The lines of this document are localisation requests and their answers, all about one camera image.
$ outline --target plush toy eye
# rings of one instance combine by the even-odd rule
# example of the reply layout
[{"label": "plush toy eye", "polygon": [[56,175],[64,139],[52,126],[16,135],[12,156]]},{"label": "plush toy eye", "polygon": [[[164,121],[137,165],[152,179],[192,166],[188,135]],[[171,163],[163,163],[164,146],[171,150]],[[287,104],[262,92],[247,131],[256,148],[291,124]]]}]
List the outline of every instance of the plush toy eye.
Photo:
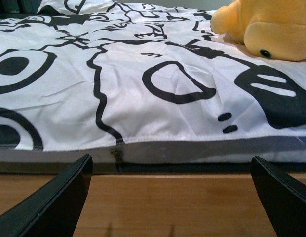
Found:
[{"label": "plush toy eye", "polygon": [[271,53],[269,53],[267,50],[264,50],[264,49],[260,50],[260,54],[264,56],[265,58],[271,58],[272,56]]}]

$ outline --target bed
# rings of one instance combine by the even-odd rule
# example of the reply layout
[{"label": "bed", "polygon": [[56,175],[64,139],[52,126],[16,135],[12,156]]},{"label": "bed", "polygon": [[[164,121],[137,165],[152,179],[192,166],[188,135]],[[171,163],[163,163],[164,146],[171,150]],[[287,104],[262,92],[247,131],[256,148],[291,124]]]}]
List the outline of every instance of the bed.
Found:
[{"label": "bed", "polygon": [[0,171],[85,153],[101,165],[306,163],[306,60],[250,55],[211,31],[213,13],[43,0],[0,21]]}]

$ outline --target black outline drawing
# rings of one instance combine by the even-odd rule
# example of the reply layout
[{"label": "black outline drawing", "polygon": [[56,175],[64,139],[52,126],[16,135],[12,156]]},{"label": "black outline drawing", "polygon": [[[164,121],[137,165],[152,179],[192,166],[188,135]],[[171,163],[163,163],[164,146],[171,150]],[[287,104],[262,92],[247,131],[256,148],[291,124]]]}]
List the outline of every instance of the black outline drawing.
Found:
[{"label": "black outline drawing", "polygon": [[[166,92],[163,91],[152,83],[152,76],[154,73],[159,71],[160,69],[168,66],[168,65],[176,65],[179,70],[189,79],[192,81],[192,83],[198,87],[202,92],[193,92],[189,94],[184,94],[184,95],[176,95],[171,92]],[[204,86],[203,84],[197,82],[192,76],[190,76],[186,71],[185,68],[183,67],[182,64],[176,61],[166,61],[162,62],[160,64],[155,65],[152,68],[147,69],[142,76],[142,81],[145,87],[156,97],[175,103],[175,104],[186,104],[190,102],[194,102],[197,100],[207,100],[215,96],[217,90],[214,88],[208,88]]]},{"label": "black outline drawing", "polygon": [[104,113],[104,110],[105,110],[105,107],[106,107],[106,104],[107,104],[107,96],[100,91],[100,88],[101,88],[100,76],[101,76],[102,67],[94,64],[94,62],[93,62],[99,54],[103,54],[103,53],[106,53],[106,52],[107,51],[104,50],[103,52],[96,53],[90,60],[87,61],[87,65],[90,68],[93,68],[95,70],[95,74],[94,74],[94,96],[97,99],[99,99],[99,105],[98,105],[98,108],[97,108],[97,111],[96,111],[96,125],[101,130],[103,130],[104,132],[112,135],[116,139],[116,144],[119,145],[119,144],[124,144],[122,135],[118,131],[113,129],[112,127],[105,125],[102,121],[103,113]]},{"label": "black outline drawing", "polygon": [[145,36],[154,36],[158,39],[167,39],[167,34],[165,34],[163,27],[165,26],[164,24],[160,23],[149,23],[145,24],[145,26],[149,27],[152,29],[152,32],[149,33],[143,33],[143,34],[135,34],[135,37],[138,37],[140,39],[144,38]]},{"label": "black outline drawing", "polygon": [[[11,52],[17,52],[17,51],[19,51],[19,50],[9,49],[6,52],[0,54],[0,58],[2,56],[6,55],[6,54],[9,54]],[[45,74],[46,71],[48,71],[48,69],[51,67],[54,60],[56,59],[56,55],[54,53],[45,52],[45,51],[37,51],[37,52],[43,52],[43,53],[47,54],[47,59],[42,64],[42,66],[38,70],[33,72],[31,75],[29,75],[27,78],[23,79],[22,81],[19,81],[15,84],[0,86],[0,95],[5,94],[5,93],[9,93],[9,92],[12,92],[12,91],[16,91],[16,90],[19,90],[19,89],[27,86],[27,85],[30,85],[34,81],[38,80],[43,74]]]}]

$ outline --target black shape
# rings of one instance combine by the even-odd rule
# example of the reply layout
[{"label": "black shape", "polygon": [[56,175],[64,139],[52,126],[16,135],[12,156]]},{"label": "black shape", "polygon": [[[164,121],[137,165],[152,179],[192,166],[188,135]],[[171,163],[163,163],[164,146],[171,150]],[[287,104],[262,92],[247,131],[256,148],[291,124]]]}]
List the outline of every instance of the black shape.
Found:
[{"label": "black shape", "polygon": [[129,23],[127,22],[121,22],[120,24],[112,24],[111,26],[106,26],[102,30],[106,31],[122,31],[124,28],[128,26]]},{"label": "black shape", "polygon": [[[259,75],[279,77],[285,79],[286,83],[267,80]],[[252,65],[234,83],[258,101],[273,128],[283,129],[306,124],[306,91],[283,72],[265,65]],[[252,86],[253,83],[293,91],[296,96],[284,96],[259,89]]]},{"label": "black shape", "polygon": [[219,122],[224,122],[224,121],[227,121],[229,120],[230,118],[232,117],[232,114],[229,112],[229,113],[225,113],[225,114],[222,114],[218,117],[218,121]]},{"label": "black shape", "polygon": [[260,157],[251,174],[261,203],[278,237],[306,237],[306,185]]},{"label": "black shape", "polygon": [[0,125],[0,146],[10,144],[15,148],[19,143],[20,135],[14,128],[7,125]]},{"label": "black shape", "polygon": [[212,16],[207,14],[206,12],[194,13],[194,16],[202,16],[205,20],[210,21]]},{"label": "black shape", "polygon": [[176,44],[173,42],[165,42],[166,45],[172,45],[172,46],[176,46],[176,47],[180,47],[180,48],[184,48],[186,50],[188,50],[189,52],[192,52],[198,56],[201,57],[205,57],[208,59],[213,59],[216,57],[224,57],[225,54],[223,51],[218,51],[218,50],[214,50],[211,48],[207,48],[207,47],[202,47],[202,46],[198,46],[198,45],[194,45],[194,43],[197,43],[201,41],[200,39],[193,39],[191,42],[189,42],[188,44],[186,44],[185,46],[180,45],[180,44]]},{"label": "black shape", "polygon": [[71,237],[87,198],[93,171],[84,155],[0,216],[3,237]]},{"label": "black shape", "polygon": [[[16,51],[18,51],[18,50],[9,49],[5,53],[1,54],[0,58],[3,57],[4,55],[10,54],[10,53],[16,52]],[[56,55],[54,53],[45,52],[45,51],[38,51],[38,52],[47,54],[47,59],[42,64],[42,66],[37,71],[33,72],[30,76],[28,76],[27,78],[23,79],[20,82],[17,82],[15,84],[0,86],[0,95],[1,94],[5,94],[5,93],[9,93],[9,92],[12,92],[12,91],[19,90],[19,89],[21,89],[21,88],[31,84],[34,81],[36,81],[37,79],[39,79],[43,74],[45,74],[46,71],[48,71],[48,69],[51,67],[51,65],[53,64],[54,60],[56,59]],[[0,63],[0,65],[2,65],[2,64],[3,65],[8,65],[8,63],[5,60],[3,60]],[[25,65],[25,61],[23,61],[23,65],[22,66],[18,66],[19,69],[21,69],[24,65]]]},{"label": "black shape", "polygon": [[42,143],[42,139],[39,133],[37,132],[35,127],[25,117],[23,117],[21,114],[13,110],[8,110],[8,109],[1,108],[1,107],[0,107],[0,117],[7,118],[7,119],[13,120],[16,123],[18,123],[31,136],[34,148],[43,150],[43,143]]},{"label": "black shape", "polygon": [[0,26],[5,27],[5,30],[0,30],[3,32],[14,32],[15,30],[19,29],[19,28],[26,28],[26,27],[31,27],[29,24],[15,24],[15,25],[11,25],[9,22],[5,22],[5,21],[0,21]]},{"label": "black shape", "polygon": [[141,53],[142,55],[147,55],[147,56],[154,56],[154,58],[159,58],[162,57],[162,54],[159,53]]},{"label": "black shape", "polygon": [[[197,86],[199,89],[202,90],[202,92],[193,92],[185,95],[175,95],[171,92],[166,92],[163,90],[158,89],[155,87],[152,83],[152,76],[154,73],[156,73],[158,70],[168,66],[168,65],[176,65],[179,70],[188,77],[189,80],[191,80],[195,86]],[[166,61],[162,62],[160,64],[157,64],[156,66],[147,69],[142,76],[142,81],[145,87],[155,96],[158,98],[161,98],[163,100],[175,103],[175,104],[186,104],[190,102],[194,102],[197,100],[207,100],[212,98],[216,94],[216,89],[214,88],[208,88],[204,86],[203,84],[197,82],[194,78],[192,78],[188,73],[186,73],[184,67],[179,62],[175,61]]]},{"label": "black shape", "polygon": [[112,41],[114,43],[125,43],[125,44],[130,44],[130,45],[143,45],[146,43],[150,43],[150,42],[161,42],[161,40],[158,41],[153,41],[153,40],[147,40],[147,39],[143,39],[143,40],[125,40],[125,39],[109,39],[109,38],[101,38],[102,40],[107,40],[107,41]]},{"label": "black shape", "polygon": [[146,34],[135,34],[135,37],[142,38],[144,36],[154,36],[160,39],[167,39],[167,34],[165,34],[163,26],[164,24],[146,24],[145,26],[150,27],[152,32]]},{"label": "black shape", "polygon": [[[196,21],[195,26],[193,27],[192,30],[193,30],[193,31],[199,31],[199,32],[201,32],[201,33],[205,33],[205,34],[202,36],[202,37],[204,38],[204,40],[206,40],[206,41],[212,41],[210,36],[214,36],[213,33],[211,33],[211,32],[206,32],[205,30],[199,30],[198,28],[199,28],[199,21]],[[193,45],[195,42],[198,42],[198,40],[195,39],[195,41],[191,41],[191,42],[189,43],[189,45]]]},{"label": "black shape", "polygon": [[29,59],[25,57],[6,58],[0,62],[0,74],[13,76],[21,73],[29,64]]},{"label": "black shape", "polygon": [[238,130],[238,127],[236,125],[232,125],[232,126],[229,126],[223,129],[222,132],[224,134],[228,134],[228,133],[236,132],[237,130]]},{"label": "black shape", "polygon": [[62,16],[64,14],[61,14],[57,10],[55,10],[53,7],[46,5],[44,6],[38,13],[37,15],[42,15],[42,16]]},{"label": "black shape", "polygon": [[25,18],[18,22],[18,25],[28,25],[29,24],[44,24],[49,27],[53,27],[54,29],[58,30],[58,26],[68,26],[70,24],[80,24],[83,25],[86,21],[108,21],[108,17],[100,13],[98,15],[93,15],[93,19],[91,19],[91,14],[83,14],[83,15],[65,15],[65,14],[58,14],[58,13],[47,13],[51,14],[51,19],[49,22],[38,21],[37,19]]},{"label": "black shape", "polygon": [[99,105],[97,107],[97,111],[96,111],[96,125],[103,130],[104,132],[109,133],[110,135],[112,135],[115,139],[116,139],[116,144],[124,144],[123,141],[123,137],[122,135],[116,131],[114,128],[107,126],[103,123],[102,121],[102,117],[104,114],[104,110],[106,108],[107,105],[107,96],[100,92],[100,88],[101,88],[101,80],[100,80],[100,74],[102,71],[102,67],[94,64],[94,60],[95,58],[102,53],[106,53],[107,51],[104,49],[103,52],[100,53],[96,53],[90,60],[87,61],[87,65],[95,70],[95,75],[94,75],[94,96],[99,99]]},{"label": "black shape", "polygon": [[189,21],[188,18],[172,16],[172,15],[168,15],[166,18],[167,18],[168,21]]},{"label": "black shape", "polygon": [[128,22],[132,22],[132,19],[128,16],[128,13],[130,12],[137,12],[144,18],[159,18],[160,17],[159,15],[155,14],[155,11],[137,11],[137,10],[133,10],[128,4],[120,3],[120,2],[118,3],[115,1],[113,1],[113,5],[109,7],[106,12],[107,13],[110,12],[115,7],[119,7],[120,10],[125,13],[124,16],[129,19]]},{"label": "black shape", "polygon": [[74,9],[71,8],[71,6],[68,5],[68,2],[69,0],[64,0],[64,6],[65,8],[70,11],[70,12],[73,12],[75,14],[79,14],[79,12],[82,10],[82,7],[84,6],[86,0],[81,0],[80,4],[79,5],[75,5],[74,6]]}]

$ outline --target cartoon print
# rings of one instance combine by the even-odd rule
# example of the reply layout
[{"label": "cartoon print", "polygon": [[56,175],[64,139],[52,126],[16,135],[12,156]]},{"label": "cartoon print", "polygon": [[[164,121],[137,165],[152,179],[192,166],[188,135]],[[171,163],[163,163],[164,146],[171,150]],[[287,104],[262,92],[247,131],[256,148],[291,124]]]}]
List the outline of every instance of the cartoon print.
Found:
[{"label": "cartoon print", "polygon": [[[51,83],[80,79],[64,90],[75,87],[73,91],[82,93],[80,99],[91,96],[95,100],[94,109],[81,110],[93,113],[95,127],[85,128],[93,134],[91,140],[97,141],[105,134],[106,139],[113,138],[119,145],[132,138],[133,131],[138,131],[139,136],[165,135],[167,129],[177,131],[178,127],[185,128],[179,137],[189,133],[230,137],[244,130],[238,118],[244,108],[226,106],[229,101],[216,81],[220,76],[212,76],[211,72],[213,65],[229,61],[239,70],[229,78],[234,92],[251,98],[253,110],[266,116],[264,122],[270,129],[306,125],[306,89],[266,63],[250,62],[221,50],[216,35],[204,28],[211,19],[206,12],[185,9],[182,14],[181,8],[107,2],[105,12],[79,15],[87,1],[65,0],[65,8],[74,14],[60,14],[53,5],[47,5],[41,9],[45,16],[0,22],[0,33],[10,34],[12,39],[32,28],[36,32],[42,26],[49,29],[46,43],[17,43],[15,49],[1,49],[0,98],[29,89],[38,79],[49,79],[48,71],[53,71],[51,75],[55,77],[68,70],[77,75],[52,78]],[[170,21],[184,25],[189,34],[177,37]],[[55,64],[64,52],[71,55],[66,59],[71,62]],[[82,85],[91,86],[82,92]],[[45,95],[44,99],[57,97],[62,91]],[[63,99],[66,103],[56,107],[69,111],[71,99]],[[163,122],[153,128],[156,119]],[[64,130],[71,127],[62,126]],[[41,129],[22,112],[0,106],[0,146],[43,149]]]}]

